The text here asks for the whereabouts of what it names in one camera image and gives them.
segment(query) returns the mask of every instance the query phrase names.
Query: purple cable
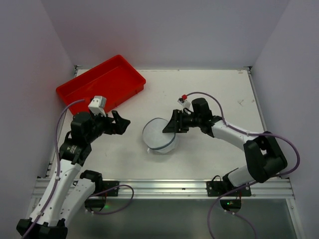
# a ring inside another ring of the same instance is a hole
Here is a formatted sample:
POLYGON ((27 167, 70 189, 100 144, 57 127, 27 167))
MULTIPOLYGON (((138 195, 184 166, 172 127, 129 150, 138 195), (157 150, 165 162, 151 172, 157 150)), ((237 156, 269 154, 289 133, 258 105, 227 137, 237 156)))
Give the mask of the purple cable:
POLYGON ((114 211, 111 211, 111 212, 107 212, 107 213, 102 213, 102 212, 95 212, 95 211, 91 211, 93 212, 94 214, 97 214, 97 215, 109 215, 109 214, 113 214, 113 213, 117 213, 125 208, 127 208, 131 203, 132 203, 132 200, 133 200, 133 197, 134 197, 134 189, 130 186, 130 185, 127 185, 127 184, 122 184, 122 185, 119 185, 119 186, 115 186, 113 188, 109 188, 108 190, 105 190, 105 191, 102 191, 102 192, 99 192, 99 193, 96 193, 96 194, 93 194, 91 195, 89 198, 92 198, 92 197, 95 197, 95 196, 99 196, 101 194, 105 194, 107 192, 110 192, 116 188, 120 188, 120 187, 127 187, 127 188, 130 188, 131 191, 132 191, 132 196, 130 198, 130 200, 128 201, 128 203, 126 203, 123 207, 119 208, 119 209, 116 209, 114 211))
MULTIPOLYGON (((60 176, 60 155, 59 155, 59 148, 58 148, 58 139, 57 139, 57 135, 58 135, 58 127, 59 127, 59 124, 60 124, 60 121, 63 117, 63 115, 66 113, 66 111, 72 106, 72 105, 75 105, 79 102, 83 102, 84 99, 82 100, 78 100, 78 101, 74 101, 72 102, 71 104, 69 104, 67 107, 64 108, 64 110, 62 111, 61 115, 60 115, 60 118, 58 120, 58 123, 56 125, 56 128, 55 128, 55 134, 54 134, 54 146, 55 146, 55 154, 56 154, 56 163, 57 163, 57 167, 56 167, 56 176, 59 177, 60 176)), ((56 189, 56 186, 58 184, 58 181, 59 180, 55 180, 54 181, 54 184, 53 184, 53 188, 52 188, 52 191, 48 197, 48 199, 46 200, 46 202, 44 203, 42 209, 40 210, 41 214, 43 214, 44 210, 46 209, 46 207, 48 206, 48 204, 50 203, 53 195, 54 195, 54 192, 55 192, 55 189, 56 189)), ((37 221, 40 219, 41 215, 38 215, 34 222, 31 224, 31 226, 28 228, 28 230, 26 230, 26 232, 23 234, 22 238, 21 239, 25 239, 26 236, 30 233, 30 231, 34 228, 35 224, 37 223, 37 221)))
MULTIPOLYGON (((299 165, 300 165, 300 154, 299 154, 299 152, 298 152, 296 146, 295 146, 290 140, 288 140, 288 139, 286 139, 286 138, 284 138, 284 137, 282 137, 282 136, 280 136, 280 135, 273 134, 273 133, 247 133, 247 132, 245 132, 245 131, 242 131, 242 130, 240 130, 240 129, 238 129, 238 128, 236 128, 236 127, 234 127, 234 126, 232 126, 232 125, 230 125, 230 124, 228 124, 228 123, 226 122, 225 117, 224 117, 223 108, 222 108, 220 102, 219 102, 214 96, 212 96, 212 95, 210 95, 210 94, 208 94, 208 93, 205 93, 205 92, 192 92, 192 93, 187 94, 187 96, 194 95, 194 94, 201 94, 201 95, 205 95, 205 96, 208 96, 208 97, 212 98, 212 99, 218 104, 218 106, 219 106, 220 114, 221 114, 221 117, 222 117, 222 120, 223 120, 224 124, 227 125, 228 127, 230 127, 231 129, 233 129, 234 131, 239 132, 239 133, 242 133, 242 134, 247 134, 248 136, 272 136, 272 137, 275 137, 275 138, 279 138, 279 139, 285 141, 286 143, 288 143, 288 144, 293 148, 293 150, 295 151, 296 156, 297 156, 297 162, 296 162, 295 166, 294 166, 292 169, 288 170, 287 172, 276 174, 276 175, 274 175, 273 177, 279 177, 279 176, 284 176, 284 175, 290 174, 290 173, 294 172, 294 171, 299 167, 299 165)), ((210 235, 211 235, 211 237, 212 237, 213 239, 215 238, 215 236, 214 236, 214 234, 213 234, 213 232, 212 232, 212 230, 211 230, 211 228, 210 228, 210 214, 211 214, 211 211, 212 211, 213 207, 217 204, 217 202, 218 202, 222 197, 225 197, 225 196, 227 196, 227 195, 229 195, 229 194, 231 194, 231 193, 234 193, 234 192, 236 192, 236 191, 238 191, 238 190, 240 190, 240 189, 242 189, 242 188, 244 188, 244 187, 251 186, 251 185, 254 185, 254 184, 256 184, 256 183, 257 183, 257 182, 254 181, 254 182, 251 182, 251 183, 249 183, 249 184, 244 184, 244 185, 242 185, 242 186, 240 186, 240 187, 238 187, 238 188, 235 188, 235 189, 233 189, 233 190, 231 190, 231 191, 229 191, 229 192, 227 192, 227 193, 225 193, 225 194, 219 196, 219 197, 214 201, 214 203, 210 206, 209 211, 208 211, 208 215, 207 215, 207 226, 208 226, 209 233, 210 233, 210 235)), ((246 218, 244 218, 243 216, 238 215, 238 214, 235 214, 235 215, 238 216, 238 217, 240 217, 241 219, 245 220, 245 221, 251 226, 251 228, 254 230, 255 238, 257 238, 256 229, 255 229, 255 227, 253 226, 253 224, 252 224, 249 220, 247 220, 246 218)))
MULTIPOLYGON (((212 231, 212 229, 210 228, 210 214, 211 214, 211 211, 213 210, 214 206, 217 204, 217 202, 218 202, 222 197, 225 197, 225 196, 227 196, 227 195, 229 195, 229 194, 235 193, 236 191, 238 191, 238 190, 240 190, 240 189, 246 188, 246 187, 248 187, 248 186, 252 186, 252 185, 254 185, 254 184, 256 184, 256 183, 257 183, 257 182, 255 181, 255 182, 251 182, 251 183, 249 183, 249 184, 244 184, 244 185, 242 185, 242 186, 240 186, 240 187, 238 187, 238 188, 235 188, 235 189, 233 189, 233 190, 231 190, 231 191, 229 191, 229 192, 227 192, 227 193, 224 193, 223 195, 220 195, 220 196, 213 202, 213 204, 210 206, 210 208, 209 208, 209 210, 208 210, 208 215, 207 215, 207 226, 208 226, 209 233, 210 233, 210 235, 211 235, 211 237, 212 237, 213 239, 215 239, 216 237, 214 236, 213 231, 212 231)), ((253 225, 249 220, 247 220, 246 218, 244 218, 243 216, 238 215, 238 214, 234 214, 234 215, 236 215, 237 217, 239 217, 239 218, 243 219, 244 221, 246 221, 246 222, 251 226, 251 228, 253 229, 255 238, 257 238, 257 232, 256 232, 256 229, 255 229, 254 225, 253 225)))

